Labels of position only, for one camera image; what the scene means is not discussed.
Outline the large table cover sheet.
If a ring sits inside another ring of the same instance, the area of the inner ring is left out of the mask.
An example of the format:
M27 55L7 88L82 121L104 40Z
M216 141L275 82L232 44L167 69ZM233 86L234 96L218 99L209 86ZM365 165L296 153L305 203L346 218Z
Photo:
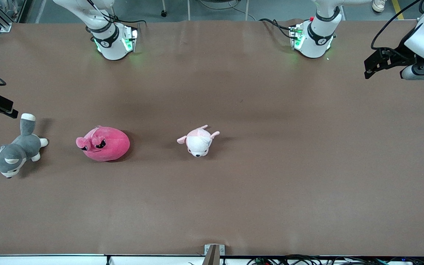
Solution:
M49 140L0 174L0 254L424 256L424 81L364 77L380 21L319 59L264 22L150 22L104 59L81 24L0 35L0 95ZM219 131L204 157L177 139ZM96 126L129 137L98 162ZM0 114L0 146L19 122Z

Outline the round hot pink plush toy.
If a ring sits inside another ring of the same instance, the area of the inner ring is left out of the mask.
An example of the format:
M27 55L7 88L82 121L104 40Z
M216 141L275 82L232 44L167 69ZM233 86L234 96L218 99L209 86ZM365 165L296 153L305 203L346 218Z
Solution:
M113 127L96 126L84 137L76 138L76 146L94 161L108 162L124 156L131 141L127 134Z

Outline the grey husky plush toy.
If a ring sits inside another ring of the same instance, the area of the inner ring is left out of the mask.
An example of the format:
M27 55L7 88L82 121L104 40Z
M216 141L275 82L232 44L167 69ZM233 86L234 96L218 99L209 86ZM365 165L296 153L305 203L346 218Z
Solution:
M40 149L49 144L48 139L34 134L36 117L23 113L20 119L20 135L10 144L0 146L0 173L7 179L16 176L27 161L40 160Z

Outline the metal table edge bracket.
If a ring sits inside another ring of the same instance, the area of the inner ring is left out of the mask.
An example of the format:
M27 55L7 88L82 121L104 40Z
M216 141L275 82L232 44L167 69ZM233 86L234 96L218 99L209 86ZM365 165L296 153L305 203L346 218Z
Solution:
M202 265L226 265L225 262L225 250L224 244L206 244L204 245L205 258Z

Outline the pale pink white plush dog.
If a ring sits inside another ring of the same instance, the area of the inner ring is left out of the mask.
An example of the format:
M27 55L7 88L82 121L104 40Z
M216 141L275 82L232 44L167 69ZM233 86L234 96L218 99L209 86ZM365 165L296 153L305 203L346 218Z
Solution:
M213 139L220 134L216 131L212 134L207 131L208 125L204 125L190 131L178 138L178 144L185 144L187 151L194 157L204 157L208 154Z

